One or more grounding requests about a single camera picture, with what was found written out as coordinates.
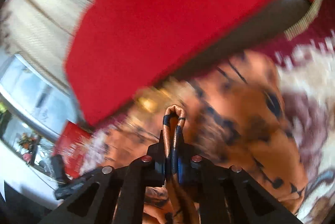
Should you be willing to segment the dark brown leather sofa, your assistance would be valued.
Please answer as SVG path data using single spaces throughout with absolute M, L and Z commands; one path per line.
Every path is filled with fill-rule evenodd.
M 273 38 L 297 23 L 310 6 L 309 0 L 271 0 L 228 34 L 185 62 L 171 76 L 177 80 L 190 78 L 232 54 Z

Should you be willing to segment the floral plush blanket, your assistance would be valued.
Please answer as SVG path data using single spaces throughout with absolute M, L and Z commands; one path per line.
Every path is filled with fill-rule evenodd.
M 275 62 L 285 112 L 308 176 L 297 212 L 302 223 L 334 216 L 334 2 L 324 0 L 316 19 L 292 40 L 278 36 L 256 48 Z

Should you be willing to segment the orange floral garment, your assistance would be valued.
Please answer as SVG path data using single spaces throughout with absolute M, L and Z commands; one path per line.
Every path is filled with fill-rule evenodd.
M 80 172 L 129 165 L 158 142 L 171 105 L 186 115 L 184 141 L 221 167 L 246 170 L 286 209 L 304 200 L 307 175 L 285 117 L 279 76 L 272 60 L 247 51 L 188 82 L 146 88 L 131 107 L 96 130 Z

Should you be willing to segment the red cloth on sofa back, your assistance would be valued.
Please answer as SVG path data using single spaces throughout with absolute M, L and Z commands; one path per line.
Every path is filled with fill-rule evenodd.
M 97 124 L 269 1 L 94 0 L 65 62 L 84 119 Z

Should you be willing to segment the beige dotted curtain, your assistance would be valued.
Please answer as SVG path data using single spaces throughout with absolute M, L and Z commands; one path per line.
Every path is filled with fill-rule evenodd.
M 1 50 L 19 54 L 52 85 L 68 93 L 63 65 L 78 23 L 93 0 L 5 0 Z

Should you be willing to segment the red gift box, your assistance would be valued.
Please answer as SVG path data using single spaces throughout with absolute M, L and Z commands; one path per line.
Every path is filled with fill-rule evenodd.
M 90 133 L 68 121 L 56 141 L 52 155 L 61 155 L 65 165 L 65 173 L 72 178 L 80 176 L 80 169 L 89 148 L 90 138 Z

